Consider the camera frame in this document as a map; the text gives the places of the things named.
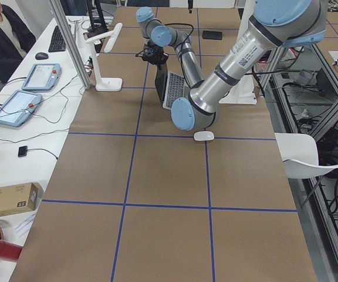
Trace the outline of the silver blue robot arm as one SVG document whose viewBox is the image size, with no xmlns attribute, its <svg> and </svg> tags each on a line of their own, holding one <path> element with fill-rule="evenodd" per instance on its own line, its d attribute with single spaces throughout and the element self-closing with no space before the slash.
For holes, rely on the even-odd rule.
<svg viewBox="0 0 338 282">
<path fill-rule="evenodd" d="M 177 128 L 198 130 L 212 126 L 219 118 L 219 101 L 268 49 L 310 45 L 325 36 L 327 1 L 254 1 L 253 4 L 246 31 L 207 78 L 185 32 L 162 24 L 150 7 L 136 11 L 143 38 L 160 47 L 173 47 L 183 65 L 190 92 L 172 104 L 171 120 Z"/>
</svg>

